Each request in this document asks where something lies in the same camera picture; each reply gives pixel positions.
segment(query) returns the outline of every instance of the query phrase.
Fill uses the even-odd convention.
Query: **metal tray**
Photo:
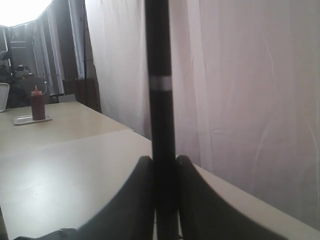
[[[9,89],[9,84],[0,82],[0,113],[6,110]]]
[[[43,120],[37,120],[34,121],[32,119],[32,115],[27,115],[27,116],[16,116],[13,119],[13,124],[15,126],[21,126],[21,125],[27,125],[27,124],[36,124],[36,123],[41,123],[41,122],[46,122],[46,121],[50,121],[52,120],[51,117],[49,117],[48,115],[45,116],[45,119]]]

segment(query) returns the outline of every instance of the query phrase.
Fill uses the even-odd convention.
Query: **white backdrop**
[[[143,0],[86,0],[102,111],[150,136]],[[171,0],[178,154],[320,229],[320,1]]]

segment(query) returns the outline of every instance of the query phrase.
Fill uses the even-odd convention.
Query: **ketchup bottle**
[[[31,92],[30,98],[32,119],[34,121],[46,119],[45,96],[42,94],[42,91],[38,90],[37,85],[35,85],[34,91]]]

